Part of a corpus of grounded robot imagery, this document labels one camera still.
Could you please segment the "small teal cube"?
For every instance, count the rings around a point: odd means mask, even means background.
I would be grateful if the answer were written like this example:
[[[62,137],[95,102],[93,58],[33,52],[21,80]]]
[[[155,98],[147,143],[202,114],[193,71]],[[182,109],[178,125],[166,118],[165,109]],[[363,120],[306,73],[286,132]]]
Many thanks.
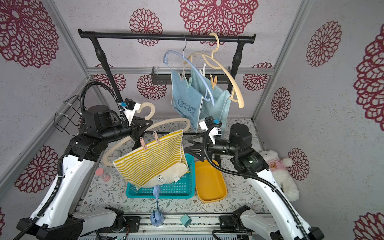
[[[187,228],[191,224],[192,219],[188,215],[183,215],[180,221],[182,225]]]

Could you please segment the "teal plastic basket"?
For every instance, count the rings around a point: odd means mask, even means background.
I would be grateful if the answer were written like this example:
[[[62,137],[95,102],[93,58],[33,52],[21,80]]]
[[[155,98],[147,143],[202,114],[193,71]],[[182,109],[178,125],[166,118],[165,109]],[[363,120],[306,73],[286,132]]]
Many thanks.
[[[190,199],[195,195],[195,158],[186,154],[190,172],[183,175],[176,183],[160,186],[159,199]],[[153,188],[136,189],[135,186],[127,183],[126,196],[130,199],[150,199],[153,198]]]

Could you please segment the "white clothespin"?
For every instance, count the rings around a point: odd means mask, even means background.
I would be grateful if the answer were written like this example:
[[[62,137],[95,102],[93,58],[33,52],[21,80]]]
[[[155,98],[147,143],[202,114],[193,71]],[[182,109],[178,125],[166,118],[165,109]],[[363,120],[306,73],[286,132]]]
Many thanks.
[[[202,76],[206,75],[206,63],[204,63],[203,68],[200,70]]]

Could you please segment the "blue hello towel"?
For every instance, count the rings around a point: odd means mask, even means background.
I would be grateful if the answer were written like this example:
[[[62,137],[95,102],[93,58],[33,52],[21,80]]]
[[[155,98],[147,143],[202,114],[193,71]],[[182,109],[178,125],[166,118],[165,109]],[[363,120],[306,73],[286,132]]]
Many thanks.
[[[186,80],[181,81],[181,75],[171,70],[172,78],[172,103],[173,108],[183,117],[191,122],[191,127],[198,131],[199,110],[202,106],[203,97],[199,97],[197,91],[191,87],[187,88]]]

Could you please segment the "black clothes rack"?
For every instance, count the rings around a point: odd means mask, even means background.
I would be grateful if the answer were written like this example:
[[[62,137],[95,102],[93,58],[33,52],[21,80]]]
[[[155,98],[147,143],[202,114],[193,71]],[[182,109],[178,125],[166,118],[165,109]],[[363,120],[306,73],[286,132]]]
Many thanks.
[[[78,29],[79,35],[83,39],[89,39],[93,43],[93,46],[96,51],[96,55],[98,60],[100,61],[104,71],[106,72],[106,75],[108,79],[110,80],[111,86],[113,87],[113,90],[115,94],[117,95],[118,99],[121,100],[121,94],[120,91],[116,85],[115,79],[113,77],[113,74],[111,72],[111,69],[109,67],[109,63],[107,61],[107,57],[102,50],[102,47],[100,46],[100,43],[98,41],[99,38],[102,39],[130,39],[130,40],[164,40],[163,35],[155,35],[155,34],[123,34],[123,33],[97,33],[97,32],[84,32],[81,29]],[[187,41],[203,41],[203,42],[216,42],[215,37],[213,36],[193,36],[188,35]],[[245,44],[252,44],[255,41],[256,36],[240,36],[240,37],[219,37],[220,42],[233,42],[237,43],[237,50],[234,55],[233,59],[233,66],[231,68],[230,74],[235,78],[241,60],[242,60],[242,53],[243,48]],[[231,83],[229,83],[228,91],[230,92],[233,89],[233,86]]]

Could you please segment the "beige plastic hanger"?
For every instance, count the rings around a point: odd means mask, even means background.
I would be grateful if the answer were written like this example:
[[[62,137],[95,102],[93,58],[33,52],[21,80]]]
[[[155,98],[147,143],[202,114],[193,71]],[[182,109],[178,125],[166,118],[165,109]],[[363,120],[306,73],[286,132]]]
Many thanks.
[[[230,74],[230,72],[227,70],[227,68],[225,68],[218,60],[216,60],[214,58],[214,53],[216,53],[220,48],[219,37],[216,33],[213,33],[213,32],[210,33],[209,36],[215,37],[216,42],[217,42],[217,46],[214,50],[211,51],[211,54],[207,55],[207,54],[203,54],[203,53],[193,53],[187,57],[187,60],[192,62],[193,56],[201,56],[203,58],[203,60],[205,61],[205,63],[209,67],[211,67],[214,70],[222,70],[224,72],[224,74],[228,77],[230,83],[233,86],[233,89],[230,91],[231,96],[229,99],[232,102],[238,103],[239,108],[243,109],[245,106],[245,102],[244,102],[241,90],[240,90],[239,86],[237,85],[234,77]]]

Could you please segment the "green clothespin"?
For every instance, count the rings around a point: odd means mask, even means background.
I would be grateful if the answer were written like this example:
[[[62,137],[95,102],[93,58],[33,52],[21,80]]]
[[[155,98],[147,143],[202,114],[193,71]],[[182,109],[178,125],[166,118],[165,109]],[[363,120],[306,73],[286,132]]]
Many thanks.
[[[185,78],[185,80],[186,80],[187,88],[190,89],[191,86],[192,86],[192,80],[193,80],[193,78],[192,78],[192,77],[189,77],[189,78]]]

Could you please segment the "yellow plastic tray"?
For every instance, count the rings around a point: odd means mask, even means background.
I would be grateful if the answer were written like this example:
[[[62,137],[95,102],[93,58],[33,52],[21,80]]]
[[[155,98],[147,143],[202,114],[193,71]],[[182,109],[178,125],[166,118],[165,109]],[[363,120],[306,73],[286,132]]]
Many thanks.
[[[207,160],[195,162],[196,191],[203,203],[223,200],[227,186],[222,172],[214,168]]]

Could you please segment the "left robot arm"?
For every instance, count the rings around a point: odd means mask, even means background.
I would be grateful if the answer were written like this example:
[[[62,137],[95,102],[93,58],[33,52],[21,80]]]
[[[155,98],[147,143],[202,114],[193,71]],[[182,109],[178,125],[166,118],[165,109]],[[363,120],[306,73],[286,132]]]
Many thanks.
[[[98,85],[114,98],[119,112],[108,106],[97,105],[85,108],[87,91]],[[120,231],[125,228],[124,213],[113,207],[90,214],[71,214],[70,209],[86,177],[109,143],[130,137],[138,140],[153,124],[155,106],[139,104],[133,100],[120,101],[117,93],[100,82],[90,82],[80,94],[82,126],[64,154],[58,160],[57,176],[39,207],[29,218],[20,219],[17,240],[24,235],[38,240],[76,240],[83,235],[98,232],[103,228]]]

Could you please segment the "grey clothespin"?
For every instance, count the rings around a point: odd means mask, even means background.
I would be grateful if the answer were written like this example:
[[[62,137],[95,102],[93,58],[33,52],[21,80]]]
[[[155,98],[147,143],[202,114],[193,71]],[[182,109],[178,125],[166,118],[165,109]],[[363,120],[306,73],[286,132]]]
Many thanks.
[[[181,81],[185,80],[186,79],[186,76],[185,76],[185,68],[183,67],[182,69],[182,74],[181,74]]]

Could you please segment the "peach pink clothespin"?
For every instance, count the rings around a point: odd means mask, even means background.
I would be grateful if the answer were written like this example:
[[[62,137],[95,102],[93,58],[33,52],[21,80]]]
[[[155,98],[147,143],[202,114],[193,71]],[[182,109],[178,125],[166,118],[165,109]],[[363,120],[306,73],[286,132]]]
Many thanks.
[[[161,141],[160,141],[159,136],[158,136],[158,134],[157,134],[156,131],[153,132],[153,136],[154,136],[154,139],[155,139],[156,143],[157,143],[157,144],[160,144]]]

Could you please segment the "yellow striped towel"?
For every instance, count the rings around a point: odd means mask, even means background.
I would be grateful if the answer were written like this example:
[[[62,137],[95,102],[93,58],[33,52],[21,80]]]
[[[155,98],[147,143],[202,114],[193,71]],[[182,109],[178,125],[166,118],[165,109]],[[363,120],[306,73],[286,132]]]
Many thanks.
[[[137,190],[179,181],[190,172],[182,144],[183,130],[169,133],[113,162]]]

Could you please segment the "light blue hanger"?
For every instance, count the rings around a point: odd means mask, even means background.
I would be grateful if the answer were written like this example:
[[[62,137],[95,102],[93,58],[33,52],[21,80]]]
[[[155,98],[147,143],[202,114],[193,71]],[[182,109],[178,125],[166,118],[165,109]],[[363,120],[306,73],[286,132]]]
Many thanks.
[[[201,82],[204,84],[204,86],[206,88],[206,95],[204,97],[204,100],[206,102],[211,102],[211,104],[213,106],[215,106],[216,104],[215,104],[214,96],[212,94],[210,87],[207,84],[207,81],[205,80],[205,77],[194,66],[194,64],[185,57],[185,48],[187,47],[187,37],[185,35],[163,35],[162,37],[164,37],[164,40],[166,40],[166,41],[185,41],[185,47],[183,48],[183,54],[181,55],[180,53],[178,53],[176,51],[168,50],[164,54],[163,63],[171,69],[171,67],[169,66],[169,63],[168,63],[168,54],[174,54],[174,55],[182,58],[190,66],[190,69],[191,69],[190,72],[191,73],[194,72],[200,78]]]

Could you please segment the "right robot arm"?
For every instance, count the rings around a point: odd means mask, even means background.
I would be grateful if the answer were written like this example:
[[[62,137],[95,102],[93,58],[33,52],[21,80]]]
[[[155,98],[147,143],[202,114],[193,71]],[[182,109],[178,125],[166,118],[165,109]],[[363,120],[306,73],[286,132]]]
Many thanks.
[[[324,239],[323,232],[310,226],[281,191],[267,162],[253,149],[253,136],[246,125],[232,125],[228,140],[221,138],[219,120],[206,118],[199,126],[202,133],[196,137],[202,142],[190,138],[191,146],[185,148],[185,152],[200,161],[208,161],[222,173],[247,180],[272,214],[268,219],[247,206],[238,209],[234,218],[239,234],[255,233],[265,240]]]

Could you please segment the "teal plain towel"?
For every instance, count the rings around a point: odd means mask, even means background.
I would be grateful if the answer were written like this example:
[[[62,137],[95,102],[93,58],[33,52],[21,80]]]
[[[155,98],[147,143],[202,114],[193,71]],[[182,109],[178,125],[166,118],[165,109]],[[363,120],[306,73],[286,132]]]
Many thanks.
[[[191,73],[192,80],[192,87],[197,91],[199,97],[205,97],[206,95],[206,88],[204,84],[201,82],[200,78],[194,73]],[[206,117],[212,116],[214,119],[219,119],[222,123],[221,131],[222,136],[226,134],[227,129],[227,119],[228,119],[228,113],[230,110],[230,104],[231,100],[229,97],[231,94],[227,90],[222,90],[220,87],[216,86],[215,89],[212,89],[211,81],[208,78],[205,78],[207,81],[208,86],[210,87],[212,94],[214,96],[215,100],[215,106],[211,104],[211,102],[206,102],[204,99],[202,101],[202,106],[200,107],[199,112],[199,118],[204,119]]]

